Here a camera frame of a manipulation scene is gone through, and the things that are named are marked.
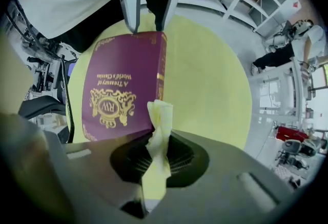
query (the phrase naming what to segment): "sneaker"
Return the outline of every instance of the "sneaker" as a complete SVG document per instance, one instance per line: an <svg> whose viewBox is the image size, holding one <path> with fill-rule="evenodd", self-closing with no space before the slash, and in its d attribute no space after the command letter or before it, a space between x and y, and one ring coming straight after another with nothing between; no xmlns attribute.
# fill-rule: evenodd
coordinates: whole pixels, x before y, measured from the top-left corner
<svg viewBox="0 0 328 224"><path fill-rule="evenodd" d="M252 67L251 67L251 74L252 74L252 75L259 74L259 73L260 73L260 70L262 70L262 69L258 68L256 65L254 65L254 64L252 63Z"/></svg>

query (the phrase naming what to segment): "yellow mat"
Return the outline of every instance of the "yellow mat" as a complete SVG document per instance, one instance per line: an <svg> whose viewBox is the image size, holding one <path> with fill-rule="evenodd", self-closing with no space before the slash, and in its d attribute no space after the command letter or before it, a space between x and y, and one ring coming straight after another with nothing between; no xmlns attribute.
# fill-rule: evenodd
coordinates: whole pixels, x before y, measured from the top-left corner
<svg viewBox="0 0 328 224"><path fill-rule="evenodd" d="M141 15L139 32L155 31L154 21L153 14ZM130 31L124 21L107 28L73 69L68 85L75 123L73 142L88 141L83 135L81 103L94 46L101 39L126 33ZM173 129L242 149L250 127L252 99L248 79L233 50L210 29L182 16L173 17L165 34L163 100L173 105Z"/></svg>

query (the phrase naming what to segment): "black pants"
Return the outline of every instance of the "black pants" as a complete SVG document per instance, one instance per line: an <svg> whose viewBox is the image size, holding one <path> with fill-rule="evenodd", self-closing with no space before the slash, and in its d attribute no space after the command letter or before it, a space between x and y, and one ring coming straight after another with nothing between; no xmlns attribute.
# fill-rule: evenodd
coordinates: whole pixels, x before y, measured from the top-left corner
<svg viewBox="0 0 328 224"><path fill-rule="evenodd" d="M123 19L120 1L110 0L98 11L91 14L71 30L55 37L54 40L68 44L74 50L83 53L102 31Z"/></svg>
<svg viewBox="0 0 328 224"><path fill-rule="evenodd" d="M291 44L277 49L274 53L268 53L265 56L257 59L253 64L256 67L265 69L267 66L278 67L290 62L290 58L294 56L294 51Z"/></svg>

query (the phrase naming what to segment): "purple book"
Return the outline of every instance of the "purple book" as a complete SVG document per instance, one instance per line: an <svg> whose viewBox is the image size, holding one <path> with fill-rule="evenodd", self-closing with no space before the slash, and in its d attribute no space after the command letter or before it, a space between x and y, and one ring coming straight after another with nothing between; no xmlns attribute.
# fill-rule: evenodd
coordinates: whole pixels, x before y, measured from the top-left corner
<svg viewBox="0 0 328 224"><path fill-rule="evenodd" d="M144 32L96 44L82 100L87 139L137 137L152 130L147 102L163 98L166 41L162 32Z"/></svg>

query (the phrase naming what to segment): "book spine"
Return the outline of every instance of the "book spine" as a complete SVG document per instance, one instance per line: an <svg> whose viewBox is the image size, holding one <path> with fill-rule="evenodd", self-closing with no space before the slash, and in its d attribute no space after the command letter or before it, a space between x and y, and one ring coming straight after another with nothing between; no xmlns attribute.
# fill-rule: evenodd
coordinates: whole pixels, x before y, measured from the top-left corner
<svg viewBox="0 0 328 224"><path fill-rule="evenodd" d="M163 100L164 93L164 77L165 77L165 62L166 62L166 45L167 38L162 32L160 37L160 54L157 69L157 83L156 83L156 99Z"/></svg>

